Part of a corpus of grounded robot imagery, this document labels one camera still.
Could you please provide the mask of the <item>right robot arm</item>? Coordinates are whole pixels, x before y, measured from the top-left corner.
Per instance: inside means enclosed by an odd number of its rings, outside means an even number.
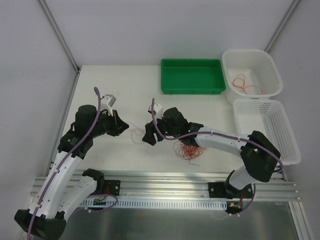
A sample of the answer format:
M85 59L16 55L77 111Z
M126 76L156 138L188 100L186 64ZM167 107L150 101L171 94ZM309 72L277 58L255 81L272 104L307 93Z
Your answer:
M218 131L188 121L176 107L164 110L155 103L149 106L148 112L152 120L145 125L143 142L154 146L163 140L180 141L187 147L212 148L242 160L242 167L213 188L214 194L221 198L239 198L245 187L255 182L267 183L283 168L280 152L260 131L247 135Z

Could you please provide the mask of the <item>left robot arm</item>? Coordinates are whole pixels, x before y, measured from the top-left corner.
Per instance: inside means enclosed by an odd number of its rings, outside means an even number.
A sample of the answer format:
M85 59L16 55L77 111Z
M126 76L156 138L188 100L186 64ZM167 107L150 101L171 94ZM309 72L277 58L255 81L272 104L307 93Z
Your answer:
M28 236L58 240L70 216L89 195L106 194L105 175L92 168L85 170L78 183L65 193L78 165L93 146L94 138L107 134L117 137L128 129L117 110L100 110L82 105L75 121L60 139L58 152L43 186L27 209L17 210L14 220Z

